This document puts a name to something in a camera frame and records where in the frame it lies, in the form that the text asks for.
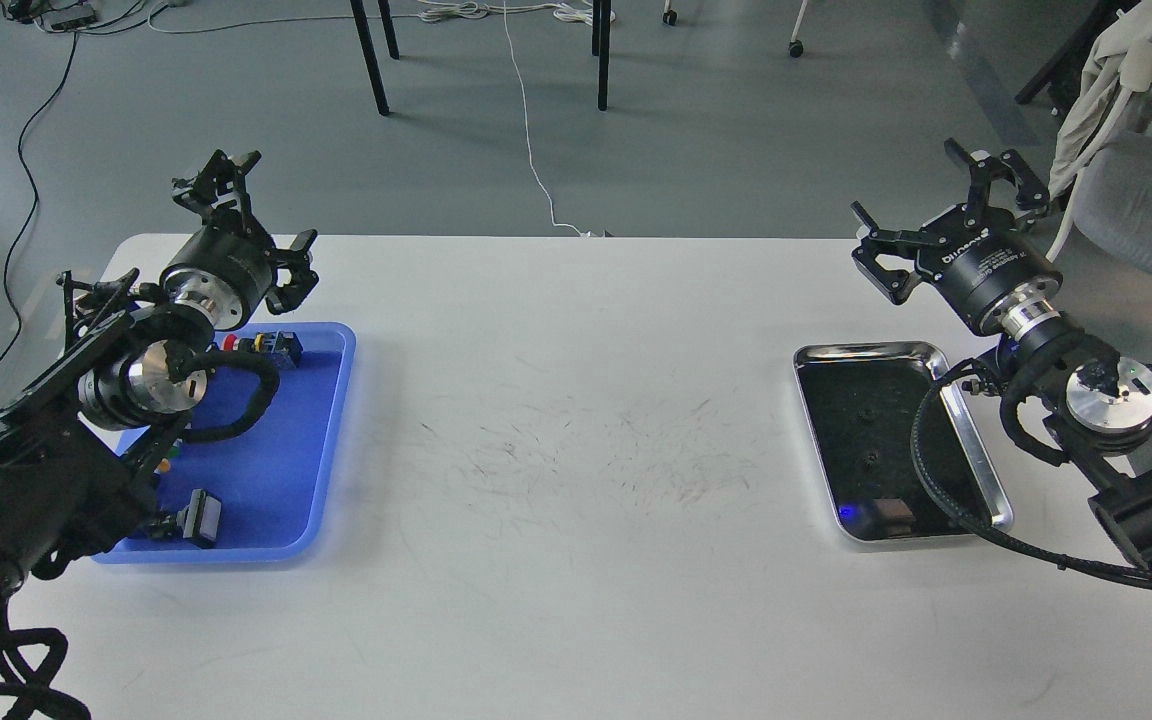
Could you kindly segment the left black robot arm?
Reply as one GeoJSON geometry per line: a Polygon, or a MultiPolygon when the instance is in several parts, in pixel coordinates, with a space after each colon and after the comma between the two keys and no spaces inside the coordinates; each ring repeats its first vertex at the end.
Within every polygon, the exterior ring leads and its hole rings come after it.
{"type": "Polygon", "coordinates": [[[215,334],[257,306],[291,313],[319,276],[316,232],[279,249],[252,214],[247,174],[259,152],[214,156],[173,197],[200,228],[156,283],[137,270],[94,285],[60,276],[65,353],[0,410],[0,697],[9,719],[88,719],[52,680],[68,651],[54,628],[13,629],[10,598],[128,536],[217,541],[221,502],[204,488],[182,510],[157,503],[175,445],[225,441],[270,409],[280,373],[268,355],[218,348],[215,334]]]}

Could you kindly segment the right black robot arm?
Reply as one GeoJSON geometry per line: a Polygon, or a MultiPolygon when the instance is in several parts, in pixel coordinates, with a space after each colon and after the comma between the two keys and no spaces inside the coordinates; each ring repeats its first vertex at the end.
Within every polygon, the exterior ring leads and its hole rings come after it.
{"type": "Polygon", "coordinates": [[[1024,238],[1051,196],[1014,149],[945,151],[969,174],[965,200],[915,229],[884,229],[861,205],[852,251],[858,270],[892,304],[914,288],[940,293],[965,327],[998,336],[996,350],[952,366],[925,392],[911,423],[916,478],[948,518],[984,541],[1098,579],[1152,591],[1152,363],[1120,354],[1052,305],[1062,276],[1024,238]],[[952,382],[996,396],[1020,450],[1053,467],[1070,462],[1096,488],[1094,520],[1126,559],[1108,564],[1066,556],[987,526],[938,483],[924,458],[924,415],[952,382]]]}

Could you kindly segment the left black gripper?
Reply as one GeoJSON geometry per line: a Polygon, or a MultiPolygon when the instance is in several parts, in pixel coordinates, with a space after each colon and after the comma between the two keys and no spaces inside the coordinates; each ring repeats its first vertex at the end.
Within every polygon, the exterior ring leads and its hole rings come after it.
{"type": "Polygon", "coordinates": [[[162,270],[160,286],[174,304],[206,314],[215,331],[241,328],[264,297],[270,314],[291,313],[319,283],[311,268],[319,232],[301,232],[291,247],[278,249],[252,214],[247,174],[260,160],[260,151],[217,150],[196,176],[172,182],[172,200],[200,217],[204,227],[162,270]],[[273,285],[282,270],[288,281],[273,285]]]}

